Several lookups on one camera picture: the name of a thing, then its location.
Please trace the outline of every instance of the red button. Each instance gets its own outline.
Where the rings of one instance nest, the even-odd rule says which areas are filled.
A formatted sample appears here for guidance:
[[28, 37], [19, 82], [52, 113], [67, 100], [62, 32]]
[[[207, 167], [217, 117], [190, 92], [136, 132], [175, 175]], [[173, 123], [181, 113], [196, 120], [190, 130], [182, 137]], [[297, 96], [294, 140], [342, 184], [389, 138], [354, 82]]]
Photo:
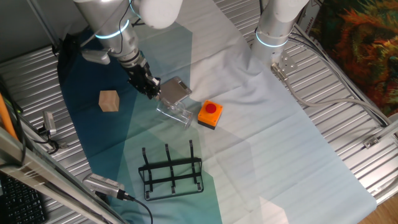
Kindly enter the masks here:
[[217, 110], [217, 107], [213, 103], [209, 103], [209, 104], [206, 105], [206, 112], [207, 113], [214, 113], [214, 112], [216, 112], [216, 110]]

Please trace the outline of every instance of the black metal rack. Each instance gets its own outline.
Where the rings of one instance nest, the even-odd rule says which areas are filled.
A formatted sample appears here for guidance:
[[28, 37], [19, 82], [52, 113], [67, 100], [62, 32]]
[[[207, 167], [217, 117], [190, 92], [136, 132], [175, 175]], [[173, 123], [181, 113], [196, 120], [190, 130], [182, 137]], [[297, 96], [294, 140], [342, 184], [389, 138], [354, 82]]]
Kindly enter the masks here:
[[[197, 157], [193, 156], [192, 140], [189, 140], [189, 144], [190, 144], [190, 152], [191, 152], [190, 158], [172, 161], [171, 157], [170, 157], [170, 152], [169, 152], [169, 145], [166, 144], [165, 149], [166, 149], [166, 155], [167, 155], [167, 162], [161, 162], [161, 163], [156, 163], [156, 164], [148, 163], [148, 158], [146, 156], [146, 149], [144, 147], [142, 148], [142, 156], [144, 157], [145, 165], [138, 168], [138, 173], [141, 176], [141, 179], [144, 183], [145, 200], [151, 201], [151, 200], [159, 200], [159, 199], [163, 199], [163, 198], [179, 197], [179, 196], [183, 196], [183, 195], [202, 193], [204, 191], [205, 186], [203, 185], [203, 179], [201, 176], [201, 158], [197, 158]], [[195, 163], [199, 164], [198, 172], [195, 170]], [[191, 164], [192, 173], [185, 174], [185, 175], [175, 175], [173, 167], [185, 165], [185, 164]], [[170, 168], [170, 177], [161, 178], [161, 179], [153, 179], [152, 172], [154, 172], [156, 169], [160, 169], [160, 168], [164, 168], [164, 167]], [[189, 178], [193, 179], [193, 183], [197, 186], [197, 191], [176, 194], [175, 181], [182, 180], [182, 179], [189, 179]], [[163, 182], [171, 182], [171, 194], [161, 196], [161, 197], [151, 198], [150, 193], [154, 191], [154, 184], [159, 184], [159, 183], [163, 183]]]

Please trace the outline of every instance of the keyboard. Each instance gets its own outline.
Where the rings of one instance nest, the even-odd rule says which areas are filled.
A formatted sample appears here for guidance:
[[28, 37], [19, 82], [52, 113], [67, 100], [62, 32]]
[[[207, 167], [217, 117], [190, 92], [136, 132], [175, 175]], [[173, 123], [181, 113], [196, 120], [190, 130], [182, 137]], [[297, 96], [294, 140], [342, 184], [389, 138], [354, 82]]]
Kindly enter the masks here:
[[41, 224], [48, 220], [42, 194], [8, 175], [1, 174], [0, 181], [0, 223]]

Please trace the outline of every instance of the clear plastic container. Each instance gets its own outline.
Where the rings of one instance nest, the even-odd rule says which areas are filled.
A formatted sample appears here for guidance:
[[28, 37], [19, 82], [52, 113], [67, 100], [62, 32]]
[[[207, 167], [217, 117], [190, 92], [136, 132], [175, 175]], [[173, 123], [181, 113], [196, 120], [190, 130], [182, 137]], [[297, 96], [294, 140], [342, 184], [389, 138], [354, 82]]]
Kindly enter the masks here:
[[162, 113], [167, 121], [171, 121], [176, 125], [181, 125], [185, 130], [191, 126], [193, 119], [192, 112], [187, 111], [185, 105], [181, 102], [172, 104], [163, 98], [159, 101], [156, 110]]

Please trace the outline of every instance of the silver metal slats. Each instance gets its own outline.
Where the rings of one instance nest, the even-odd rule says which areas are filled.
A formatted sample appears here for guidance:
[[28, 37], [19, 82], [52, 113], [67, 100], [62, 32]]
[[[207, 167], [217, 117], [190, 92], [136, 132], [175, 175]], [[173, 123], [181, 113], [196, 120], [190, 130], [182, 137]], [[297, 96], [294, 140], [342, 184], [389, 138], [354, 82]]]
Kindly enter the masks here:
[[[260, 18], [258, 1], [215, 0], [215, 3], [251, 44]], [[289, 80], [299, 96], [311, 102], [354, 98], [316, 55], [301, 46], [288, 44], [287, 53], [298, 65], [298, 70], [289, 74]], [[25, 109], [25, 119], [34, 127], [39, 128], [43, 124], [42, 110], [53, 111], [57, 126], [57, 134], [53, 138], [68, 144], [68, 149], [60, 149], [53, 157], [82, 180], [91, 169], [63, 101], [56, 67], [57, 58], [47, 47], [0, 64], [0, 73], [14, 98]], [[337, 103], [318, 108], [303, 106], [303, 109], [347, 167], [373, 195], [398, 176], [398, 148], [392, 141], [370, 149], [363, 146], [363, 141], [382, 129], [364, 108], [351, 103]], [[46, 198], [46, 205], [49, 223], [91, 223], [51, 198]]]

